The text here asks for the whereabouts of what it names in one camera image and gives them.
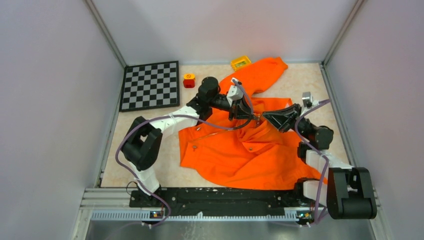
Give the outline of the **orange jacket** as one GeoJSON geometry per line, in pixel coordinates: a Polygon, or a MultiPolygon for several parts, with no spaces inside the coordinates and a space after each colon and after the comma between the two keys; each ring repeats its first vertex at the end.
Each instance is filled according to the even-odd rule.
{"type": "MultiPolygon", "coordinates": [[[[288,68],[280,57],[267,57],[234,72],[219,83],[225,94],[238,79],[250,97],[254,113],[292,105],[290,98],[263,98],[288,68]]],[[[214,184],[252,190],[292,190],[300,179],[321,173],[297,154],[300,138],[294,131],[279,132],[268,121],[229,120],[214,109],[206,123],[179,131],[180,165],[196,170],[214,184]]]]}

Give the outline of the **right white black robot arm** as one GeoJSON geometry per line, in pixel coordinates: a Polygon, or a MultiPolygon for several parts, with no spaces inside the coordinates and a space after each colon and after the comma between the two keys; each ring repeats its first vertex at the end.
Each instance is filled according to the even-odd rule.
{"type": "Polygon", "coordinates": [[[299,206],[314,201],[315,206],[325,207],[335,220],[374,219],[378,208],[369,170],[334,157],[329,152],[334,131],[306,118],[323,105],[322,102],[310,107],[294,104],[262,114],[279,132],[295,131],[301,139],[298,157],[320,174],[318,179],[300,179],[295,185],[293,200],[299,206]]]}

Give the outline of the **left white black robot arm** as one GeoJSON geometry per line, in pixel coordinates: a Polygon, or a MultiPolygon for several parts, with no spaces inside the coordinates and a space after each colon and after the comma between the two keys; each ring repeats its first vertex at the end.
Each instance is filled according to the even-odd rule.
{"type": "Polygon", "coordinates": [[[227,93],[223,94],[218,80],[206,77],[197,94],[185,106],[163,116],[151,119],[139,116],[133,121],[115,154],[123,153],[129,162],[127,169],[134,176],[137,187],[142,191],[141,200],[147,206],[156,206],[161,198],[158,191],[160,183],[152,166],[158,158],[162,139],[199,124],[233,131],[255,119],[253,103],[244,86],[235,77],[231,83],[227,93]],[[214,109],[227,112],[230,121],[245,120],[245,123],[238,127],[211,123],[208,118],[214,109]]]}

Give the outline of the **yellow toy crate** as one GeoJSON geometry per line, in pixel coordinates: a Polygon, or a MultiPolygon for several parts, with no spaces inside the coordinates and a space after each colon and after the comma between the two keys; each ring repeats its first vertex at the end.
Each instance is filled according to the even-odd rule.
{"type": "Polygon", "coordinates": [[[247,55],[240,56],[230,62],[230,66],[236,72],[252,64],[252,61],[247,55]]]}

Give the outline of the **red and yellow block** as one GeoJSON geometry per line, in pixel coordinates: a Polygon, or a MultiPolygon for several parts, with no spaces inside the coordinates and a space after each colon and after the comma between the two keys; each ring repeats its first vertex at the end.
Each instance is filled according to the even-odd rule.
{"type": "Polygon", "coordinates": [[[183,75],[183,86],[186,89],[192,89],[196,86],[196,75],[194,73],[186,73],[183,75]]]}

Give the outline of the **black and white chessboard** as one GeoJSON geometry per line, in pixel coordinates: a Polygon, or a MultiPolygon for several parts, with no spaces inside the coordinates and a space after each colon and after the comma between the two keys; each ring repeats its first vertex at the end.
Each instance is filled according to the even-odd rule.
{"type": "Polygon", "coordinates": [[[180,105],[179,61],[124,68],[119,111],[132,112],[180,105]]]}

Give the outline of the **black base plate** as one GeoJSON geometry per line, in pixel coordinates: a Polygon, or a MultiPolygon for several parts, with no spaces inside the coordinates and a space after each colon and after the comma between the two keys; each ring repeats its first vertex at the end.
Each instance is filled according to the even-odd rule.
{"type": "Polygon", "coordinates": [[[296,190],[251,190],[226,187],[161,187],[154,196],[130,194],[131,208],[153,208],[172,217],[289,217],[314,219],[314,200],[296,190]]]}

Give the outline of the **aluminium frame rail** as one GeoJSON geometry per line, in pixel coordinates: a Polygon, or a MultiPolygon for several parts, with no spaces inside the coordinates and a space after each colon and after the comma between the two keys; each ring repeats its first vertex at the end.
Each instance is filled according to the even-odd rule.
{"type": "Polygon", "coordinates": [[[169,222],[281,222],[304,228],[317,221],[315,202],[298,190],[162,187],[147,196],[135,187],[84,191],[73,239],[86,237],[90,221],[124,221],[152,227],[169,222]]]}

